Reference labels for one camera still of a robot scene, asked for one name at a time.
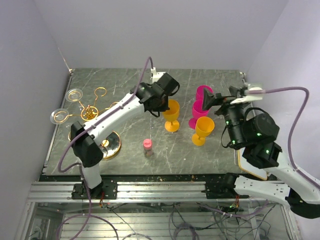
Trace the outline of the yellow wine glass front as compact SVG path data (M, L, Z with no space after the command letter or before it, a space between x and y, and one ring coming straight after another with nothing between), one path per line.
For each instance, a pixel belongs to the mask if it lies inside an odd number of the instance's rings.
M215 128L215 122L207 116L202 116L196 121L195 134L192 136L192 143L196 146L203 146Z

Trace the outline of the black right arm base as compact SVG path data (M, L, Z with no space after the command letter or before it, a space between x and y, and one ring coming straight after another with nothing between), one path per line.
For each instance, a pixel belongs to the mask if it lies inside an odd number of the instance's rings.
M219 182L206 182L204 190L207 199L235 199L238 196L240 199L248 199L249 195L236 193L233 188L228 188Z

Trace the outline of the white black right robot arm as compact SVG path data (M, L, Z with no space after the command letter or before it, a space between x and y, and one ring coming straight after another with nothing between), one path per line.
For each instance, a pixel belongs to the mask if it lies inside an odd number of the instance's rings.
M274 119L261 108L257 108L260 114L248 119L247 115L252 110L248 105L262 100L265 94L292 90L305 92L305 98L289 132L288 153L284 153L276 143L280 128ZM280 182L254 180L228 172L221 182L209 187L207 197L258 197L287 206L300 217L319 218L320 181L295 164L291 148L293 130L306 106L309 90L300 86L264 90L247 85L241 88L230 86L229 92L229 96L223 96L221 93L212 93L204 89L202 109L209 110L218 106L215 115L223 116L224 129L230 138L226 147L234 150L243 149L242 157L251 166L269 172Z

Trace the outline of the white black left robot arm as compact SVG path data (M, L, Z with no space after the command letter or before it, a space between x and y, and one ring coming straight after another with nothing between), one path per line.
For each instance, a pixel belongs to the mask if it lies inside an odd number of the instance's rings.
M97 118L80 124L72 124L71 147L81 162L82 183L85 194L96 199L104 193L99 163L103 159L100 144L122 123L150 112L158 118L161 112L169 110L169 98L180 89L180 84L168 73L153 83L140 82L134 86L116 105Z

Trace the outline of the yellow wine glass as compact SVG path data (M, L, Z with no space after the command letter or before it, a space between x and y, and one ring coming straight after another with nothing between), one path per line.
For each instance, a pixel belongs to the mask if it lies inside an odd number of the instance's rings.
M192 143L196 146L203 146L215 128L215 122L207 116L202 116L196 121L195 134L192 136Z
M174 99L169 99L168 107L169 109L162 113L165 119L164 128L168 132L174 133L180 128L180 123L178 122L180 104Z

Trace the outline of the pink wine glass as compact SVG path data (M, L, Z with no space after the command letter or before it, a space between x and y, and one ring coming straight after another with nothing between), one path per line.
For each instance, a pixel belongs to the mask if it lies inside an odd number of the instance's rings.
M200 85L197 87L196 89L196 94L195 94L195 99L197 101L202 101L204 99L204 93L205 90L208 90L210 93L213 93L214 91L212 90L212 88L208 85Z
M188 125L191 129L195 129L197 120L200 117L206 117L209 110L203 110L203 101L196 100L192 105L192 118L188 121Z

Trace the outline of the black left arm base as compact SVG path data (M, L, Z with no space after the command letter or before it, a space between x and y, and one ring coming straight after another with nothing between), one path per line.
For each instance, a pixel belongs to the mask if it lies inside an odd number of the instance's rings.
M103 200L115 200L118 194L118 184L111 181L102 181L98 186L93 189L89 188L90 198L103 199ZM88 192L85 186L85 182L76 183L73 186L71 193L72 200L89 200Z

